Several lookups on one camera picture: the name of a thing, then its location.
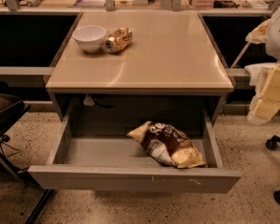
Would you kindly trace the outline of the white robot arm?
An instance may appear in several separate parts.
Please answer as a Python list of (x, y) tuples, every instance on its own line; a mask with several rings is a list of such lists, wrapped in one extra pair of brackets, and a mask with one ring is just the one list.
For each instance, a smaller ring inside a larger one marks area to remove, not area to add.
[(248, 65), (249, 85), (256, 94), (249, 106), (247, 119), (255, 125), (270, 121), (280, 110), (280, 7), (267, 20), (250, 32), (245, 40), (252, 44), (265, 44), (266, 53), (276, 63)]

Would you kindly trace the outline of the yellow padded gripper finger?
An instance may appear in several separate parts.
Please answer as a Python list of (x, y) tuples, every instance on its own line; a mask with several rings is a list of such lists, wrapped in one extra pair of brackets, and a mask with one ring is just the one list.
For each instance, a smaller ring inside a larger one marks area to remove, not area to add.
[(266, 42), (266, 32), (270, 20), (262, 22), (254, 28), (246, 37), (245, 41), (251, 44), (262, 44)]
[(255, 91), (247, 120), (261, 125), (269, 122), (280, 110), (280, 62), (270, 68), (260, 68)]

